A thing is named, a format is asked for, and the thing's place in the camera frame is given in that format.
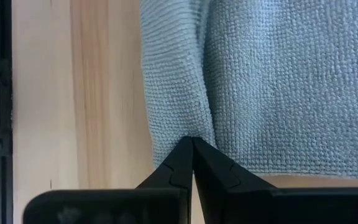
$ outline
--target wood grain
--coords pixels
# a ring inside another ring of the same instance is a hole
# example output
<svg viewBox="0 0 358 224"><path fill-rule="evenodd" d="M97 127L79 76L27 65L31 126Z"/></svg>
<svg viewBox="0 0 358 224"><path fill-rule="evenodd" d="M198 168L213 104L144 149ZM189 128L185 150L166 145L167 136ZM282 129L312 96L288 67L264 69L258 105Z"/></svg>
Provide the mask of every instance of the wood grain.
<svg viewBox="0 0 358 224"><path fill-rule="evenodd" d="M14 223L53 189L132 188L152 172L139 0L13 0ZM279 187L358 180L264 177ZM193 189L193 223L203 223Z"/></svg>

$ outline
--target light wood table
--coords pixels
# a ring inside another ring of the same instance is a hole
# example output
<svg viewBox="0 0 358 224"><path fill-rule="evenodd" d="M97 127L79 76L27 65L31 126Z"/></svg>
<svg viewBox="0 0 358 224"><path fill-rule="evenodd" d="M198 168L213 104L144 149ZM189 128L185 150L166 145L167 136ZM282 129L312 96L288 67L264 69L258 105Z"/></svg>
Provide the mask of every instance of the light wood table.
<svg viewBox="0 0 358 224"><path fill-rule="evenodd" d="M13 0L14 223L52 189L131 188L152 171L138 0ZM279 187L358 180L266 177ZM195 197L193 223L202 223Z"/></svg>

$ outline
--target microfiber cloth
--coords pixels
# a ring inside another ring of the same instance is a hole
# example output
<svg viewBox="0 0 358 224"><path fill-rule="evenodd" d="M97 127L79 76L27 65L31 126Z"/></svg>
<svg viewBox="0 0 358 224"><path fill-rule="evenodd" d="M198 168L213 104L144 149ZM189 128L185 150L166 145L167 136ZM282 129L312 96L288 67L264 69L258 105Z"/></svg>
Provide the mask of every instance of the microfiber cloth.
<svg viewBox="0 0 358 224"><path fill-rule="evenodd" d="M141 0L154 162L201 137L259 175L358 178L358 0Z"/></svg>

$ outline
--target gray-blue microfiber towel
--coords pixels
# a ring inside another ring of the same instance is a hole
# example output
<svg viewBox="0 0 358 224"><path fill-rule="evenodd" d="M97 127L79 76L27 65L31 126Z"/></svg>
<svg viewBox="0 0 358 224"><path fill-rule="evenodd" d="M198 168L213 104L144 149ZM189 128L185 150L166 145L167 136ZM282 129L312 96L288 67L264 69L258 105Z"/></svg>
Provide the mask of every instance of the gray-blue microfiber towel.
<svg viewBox="0 0 358 224"><path fill-rule="evenodd" d="M202 137L256 174L358 178L358 0L142 0L154 161Z"/></svg>

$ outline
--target wooden surface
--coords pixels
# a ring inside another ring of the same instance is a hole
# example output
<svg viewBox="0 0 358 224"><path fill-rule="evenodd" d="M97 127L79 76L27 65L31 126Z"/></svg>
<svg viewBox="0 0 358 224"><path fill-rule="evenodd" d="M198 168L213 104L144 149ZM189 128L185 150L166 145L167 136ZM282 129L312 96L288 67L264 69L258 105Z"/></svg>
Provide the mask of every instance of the wooden surface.
<svg viewBox="0 0 358 224"><path fill-rule="evenodd" d="M135 187L152 172L138 0L13 0L14 223L51 189ZM266 177L279 187L358 180ZM193 201L193 223L202 223Z"/></svg>

